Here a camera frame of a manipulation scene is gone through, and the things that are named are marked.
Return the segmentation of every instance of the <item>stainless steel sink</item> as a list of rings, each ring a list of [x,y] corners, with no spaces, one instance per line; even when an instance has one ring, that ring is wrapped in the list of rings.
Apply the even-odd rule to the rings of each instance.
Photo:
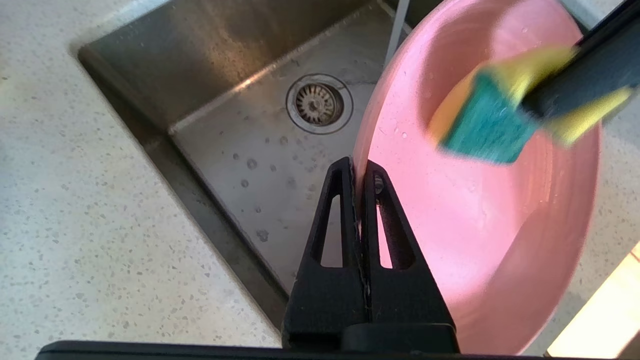
[[[172,1],[79,59],[275,325],[392,18],[363,0]],[[323,255],[340,266],[339,214]]]

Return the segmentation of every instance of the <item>pink plate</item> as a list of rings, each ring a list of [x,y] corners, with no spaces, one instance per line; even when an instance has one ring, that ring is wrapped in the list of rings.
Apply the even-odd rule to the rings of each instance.
[[[516,163],[494,166],[436,150],[427,121],[482,61],[579,38],[554,0],[445,1],[398,50],[365,112],[358,179],[367,158],[389,173],[465,353],[517,354],[551,317],[584,245],[601,130],[571,149],[536,133]]]

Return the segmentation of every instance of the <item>drain strainer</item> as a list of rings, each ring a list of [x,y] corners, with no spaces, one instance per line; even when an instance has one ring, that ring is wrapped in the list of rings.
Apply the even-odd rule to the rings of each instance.
[[[302,130],[330,134],[349,121],[353,100],[340,80],[325,74],[311,74],[291,85],[287,93],[287,111]]]

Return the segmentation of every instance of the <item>white speckled countertop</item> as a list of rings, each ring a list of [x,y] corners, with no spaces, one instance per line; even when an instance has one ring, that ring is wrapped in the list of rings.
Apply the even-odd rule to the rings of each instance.
[[[160,2],[0,0],[1,359],[58,339],[279,345],[71,50]],[[565,2],[588,23],[617,3]],[[528,353],[638,241],[639,113],[636,101],[605,127],[585,253]]]

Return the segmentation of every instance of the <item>black clamp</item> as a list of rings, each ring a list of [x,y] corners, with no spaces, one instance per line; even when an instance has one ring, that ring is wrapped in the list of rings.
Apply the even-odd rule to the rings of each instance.
[[[282,345],[300,350],[459,353],[453,319],[387,172],[369,161],[360,224],[353,183],[349,158],[329,167],[287,306]],[[322,251],[337,195],[343,266],[326,268],[321,265]],[[378,209],[393,268],[380,265]]]

